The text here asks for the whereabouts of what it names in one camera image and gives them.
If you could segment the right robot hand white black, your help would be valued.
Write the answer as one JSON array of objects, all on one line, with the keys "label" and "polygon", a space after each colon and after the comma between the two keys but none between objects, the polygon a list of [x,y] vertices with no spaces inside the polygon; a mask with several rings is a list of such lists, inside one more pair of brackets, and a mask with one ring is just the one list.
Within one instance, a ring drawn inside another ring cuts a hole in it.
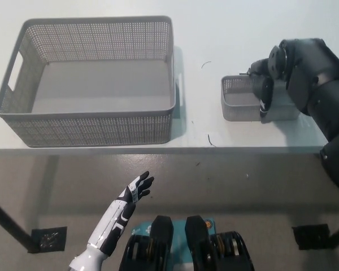
[{"label": "right robot hand white black", "polygon": [[258,76],[263,79],[260,90],[260,117],[264,119],[271,107],[273,98],[274,80],[268,69],[268,58],[253,62],[247,70],[247,75]]}]

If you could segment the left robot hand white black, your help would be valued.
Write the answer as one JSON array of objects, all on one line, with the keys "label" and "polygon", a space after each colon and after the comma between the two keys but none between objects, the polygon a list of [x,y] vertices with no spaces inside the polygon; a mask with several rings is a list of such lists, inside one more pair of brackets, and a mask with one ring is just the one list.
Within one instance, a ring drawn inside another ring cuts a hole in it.
[{"label": "left robot hand white black", "polygon": [[154,177],[143,172],[111,202],[89,237],[85,250],[69,264],[69,270],[101,270],[103,262],[115,251],[138,201],[150,194]]}]

